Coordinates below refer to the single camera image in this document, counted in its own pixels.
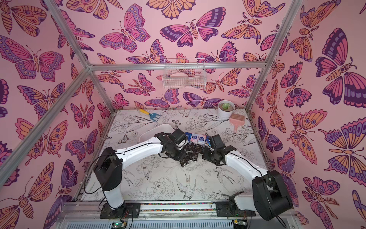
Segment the blue cartoon tissue pack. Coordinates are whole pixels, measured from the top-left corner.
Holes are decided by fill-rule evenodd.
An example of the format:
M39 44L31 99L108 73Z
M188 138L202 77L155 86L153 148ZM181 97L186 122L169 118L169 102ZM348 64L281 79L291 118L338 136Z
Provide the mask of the blue cartoon tissue pack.
M207 136L206 139L205 139L205 144L209 147L211 147L211 143L210 143L210 137Z

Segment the blue pocket tissue pack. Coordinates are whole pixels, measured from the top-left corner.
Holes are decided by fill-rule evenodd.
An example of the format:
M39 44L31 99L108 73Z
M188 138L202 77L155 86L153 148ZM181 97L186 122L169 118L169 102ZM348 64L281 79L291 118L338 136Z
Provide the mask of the blue pocket tissue pack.
M187 140L188 140L188 141L191 141L192 133L185 132L185 136L187 137Z

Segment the light pink tissue pack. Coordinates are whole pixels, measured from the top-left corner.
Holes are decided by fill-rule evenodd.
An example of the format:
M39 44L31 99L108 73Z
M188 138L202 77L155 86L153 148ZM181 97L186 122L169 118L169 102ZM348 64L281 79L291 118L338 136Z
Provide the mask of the light pink tissue pack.
M198 137L198 141L197 143L200 144L200 145L205 145L206 143L206 138L207 136L206 135L202 135L200 134L199 137Z

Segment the pink white tissue pack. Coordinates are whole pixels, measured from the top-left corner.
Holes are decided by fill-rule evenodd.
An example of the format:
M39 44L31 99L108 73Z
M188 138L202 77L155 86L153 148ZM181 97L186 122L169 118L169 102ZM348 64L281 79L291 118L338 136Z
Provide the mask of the pink white tissue pack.
M197 144L199 140L199 134L192 133L190 141L194 144Z

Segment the white plastic storage box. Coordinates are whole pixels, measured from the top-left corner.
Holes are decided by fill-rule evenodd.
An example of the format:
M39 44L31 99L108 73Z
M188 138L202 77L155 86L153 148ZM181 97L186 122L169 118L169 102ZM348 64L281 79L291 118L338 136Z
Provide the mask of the white plastic storage box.
M172 133L174 132L173 127L170 124L162 124L159 125L145 133L143 133L140 137L139 137L139 142L144 142L146 140L149 140L150 138L154 137L155 134L158 133Z

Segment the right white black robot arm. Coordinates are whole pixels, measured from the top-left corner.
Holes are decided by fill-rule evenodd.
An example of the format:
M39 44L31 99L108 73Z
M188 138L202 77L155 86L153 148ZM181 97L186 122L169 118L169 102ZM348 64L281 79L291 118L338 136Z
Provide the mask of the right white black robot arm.
M240 155L233 146L226 146L219 135L208 138L209 151L203 153L203 159L211 163L223 163L236 170L252 183L252 196L237 193L229 197L229 209L236 211L255 211L269 221L279 219L280 215L293 208L293 200L287 190L282 175L268 171L253 164Z

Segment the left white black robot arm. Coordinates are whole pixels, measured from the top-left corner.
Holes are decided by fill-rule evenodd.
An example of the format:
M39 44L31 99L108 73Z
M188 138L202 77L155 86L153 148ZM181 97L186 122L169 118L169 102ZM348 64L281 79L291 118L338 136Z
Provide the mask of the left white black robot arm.
M185 158L184 146L188 143L185 133L158 133L137 145L122 149L106 148L96 161L93 172L101 185L107 203L113 210L124 208L122 193L123 169L152 155L164 153L175 161Z

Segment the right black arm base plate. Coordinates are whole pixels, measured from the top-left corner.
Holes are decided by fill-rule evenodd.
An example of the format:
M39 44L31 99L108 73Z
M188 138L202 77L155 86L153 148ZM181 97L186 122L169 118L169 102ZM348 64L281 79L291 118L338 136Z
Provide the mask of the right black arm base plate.
M215 203L216 214L218 217L246 218L255 217L255 211L240 210L232 201L219 201Z

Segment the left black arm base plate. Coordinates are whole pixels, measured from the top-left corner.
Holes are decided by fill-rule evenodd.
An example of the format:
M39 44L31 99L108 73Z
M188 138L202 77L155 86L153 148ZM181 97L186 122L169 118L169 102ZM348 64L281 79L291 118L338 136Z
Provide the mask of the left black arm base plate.
M117 209L109 206L108 203L103 205L100 213L101 219L137 219L141 210L141 203L124 203Z

